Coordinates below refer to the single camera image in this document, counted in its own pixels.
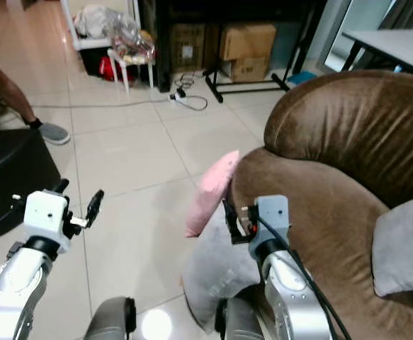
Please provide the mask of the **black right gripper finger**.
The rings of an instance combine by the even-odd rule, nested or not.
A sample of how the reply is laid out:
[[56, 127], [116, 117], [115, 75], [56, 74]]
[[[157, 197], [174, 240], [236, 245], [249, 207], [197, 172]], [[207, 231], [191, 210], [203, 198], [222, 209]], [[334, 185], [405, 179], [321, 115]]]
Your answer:
[[228, 200], [222, 200], [222, 207], [223, 210], [225, 210], [226, 226], [230, 233], [232, 243], [237, 243], [237, 240], [239, 239], [237, 210]]

